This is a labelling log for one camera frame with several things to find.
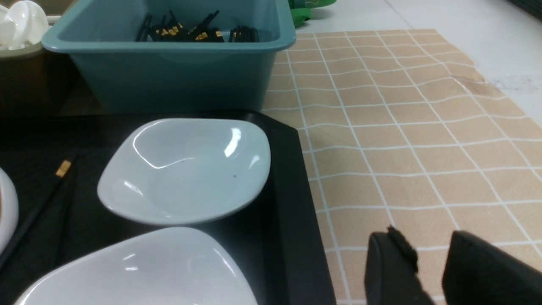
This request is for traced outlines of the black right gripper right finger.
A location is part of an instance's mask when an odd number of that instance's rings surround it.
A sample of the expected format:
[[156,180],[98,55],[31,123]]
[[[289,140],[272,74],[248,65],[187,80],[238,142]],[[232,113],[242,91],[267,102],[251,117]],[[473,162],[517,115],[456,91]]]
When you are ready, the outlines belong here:
[[542,274],[482,238],[455,230],[442,289],[449,305],[540,305]]

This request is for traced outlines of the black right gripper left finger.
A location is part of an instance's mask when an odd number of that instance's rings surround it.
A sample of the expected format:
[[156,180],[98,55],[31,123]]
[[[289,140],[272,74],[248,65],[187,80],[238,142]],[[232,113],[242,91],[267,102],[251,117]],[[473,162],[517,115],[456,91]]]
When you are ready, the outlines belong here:
[[364,278],[368,305],[433,305],[418,272],[418,252],[397,228],[371,233]]

